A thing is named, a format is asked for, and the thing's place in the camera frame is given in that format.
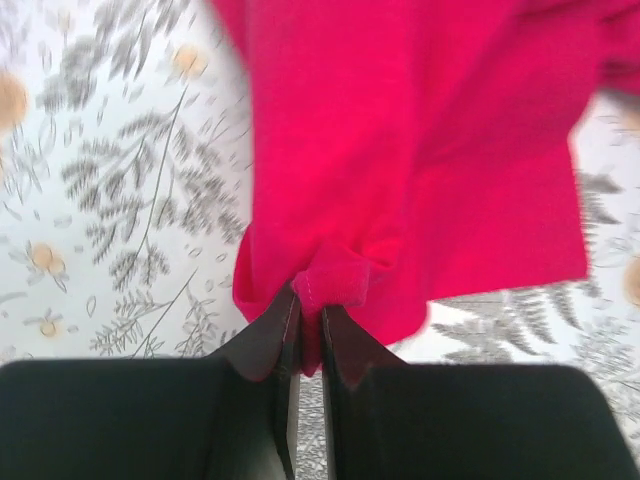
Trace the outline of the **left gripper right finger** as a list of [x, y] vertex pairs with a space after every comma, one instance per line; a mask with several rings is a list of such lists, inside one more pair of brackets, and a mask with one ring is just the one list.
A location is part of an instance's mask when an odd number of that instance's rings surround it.
[[323, 313], [333, 479], [624, 480], [638, 467], [596, 384], [563, 365], [409, 364]]

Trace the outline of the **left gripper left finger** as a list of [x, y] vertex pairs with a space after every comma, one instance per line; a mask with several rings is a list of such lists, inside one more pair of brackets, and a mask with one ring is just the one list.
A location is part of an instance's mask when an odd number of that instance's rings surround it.
[[5, 479], [291, 479], [300, 305], [282, 289], [201, 358], [1, 369]]

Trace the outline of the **red t shirt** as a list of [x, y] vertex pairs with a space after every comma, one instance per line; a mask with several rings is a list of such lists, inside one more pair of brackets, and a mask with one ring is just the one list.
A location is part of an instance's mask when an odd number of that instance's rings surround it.
[[585, 277], [568, 136], [639, 90], [635, 1], [218, 1], [249, 76], [254, 192], [233, 284], [284, 285], [383, 344], [429, 301]]

